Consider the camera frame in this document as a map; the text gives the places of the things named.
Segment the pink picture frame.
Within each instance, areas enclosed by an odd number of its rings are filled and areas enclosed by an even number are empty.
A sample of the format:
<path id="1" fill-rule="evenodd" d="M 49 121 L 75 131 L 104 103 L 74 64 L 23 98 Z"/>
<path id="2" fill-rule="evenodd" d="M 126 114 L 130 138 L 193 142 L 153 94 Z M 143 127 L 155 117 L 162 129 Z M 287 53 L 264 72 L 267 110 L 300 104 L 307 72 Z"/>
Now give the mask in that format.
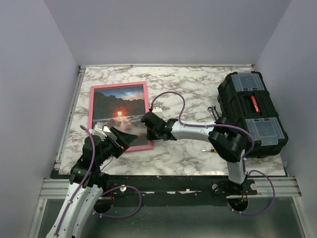
<path id="1" fill-rule="evenodd" d="M 114 128 L 138 136 L 129 152 L 152 150 L 147 128 L 141 123 L 149 111 L 149 97 L 145 81 L 96 85 L 90 88 L 88 127 L 95 125 L 104 132 Z"/>

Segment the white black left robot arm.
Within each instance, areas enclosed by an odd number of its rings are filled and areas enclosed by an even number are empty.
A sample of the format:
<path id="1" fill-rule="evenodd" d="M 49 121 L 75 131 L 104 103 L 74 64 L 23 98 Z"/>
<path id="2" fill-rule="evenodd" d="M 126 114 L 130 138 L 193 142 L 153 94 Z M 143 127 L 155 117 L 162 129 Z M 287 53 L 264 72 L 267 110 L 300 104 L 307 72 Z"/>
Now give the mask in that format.
<path id="1" fill-rule="evenodd" d="M 67 194 L 61 210 L 46 235 L 48 238 L 79 238 L 98 198 L 111 193 L 108 181 L 102 179 L 100 166 L 109 158 L 119 158 L 138 137 L 114 127 L 115 139 L 95 126 L 87 133 L 82 155 L 71 169 Z"/>

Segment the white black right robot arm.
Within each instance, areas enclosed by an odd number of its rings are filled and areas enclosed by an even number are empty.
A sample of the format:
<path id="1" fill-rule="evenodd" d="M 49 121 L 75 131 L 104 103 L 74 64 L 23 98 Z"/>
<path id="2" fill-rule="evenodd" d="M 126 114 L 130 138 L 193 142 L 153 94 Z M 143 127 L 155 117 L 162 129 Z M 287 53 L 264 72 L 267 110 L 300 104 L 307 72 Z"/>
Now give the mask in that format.
<path id="1" fill-rule="evenodd" d="M 239 194 L 246 188 L 246 171 L 244 159 L 250 151 L 246 149 L 246 140 L 252 136 L 244 129 L 229 124 L 225 117 L 219 117 L 215 123 L 209 122 L 181 122 L 178 119 L 164 121 L 153 112 L 147 112 L 142 118 L 148 129 L 147 137 L 150 140 L 182 140 L 191 139 L 209 142 L 218 155 L 227 162 L 228 189 L 233 194 Z"/>

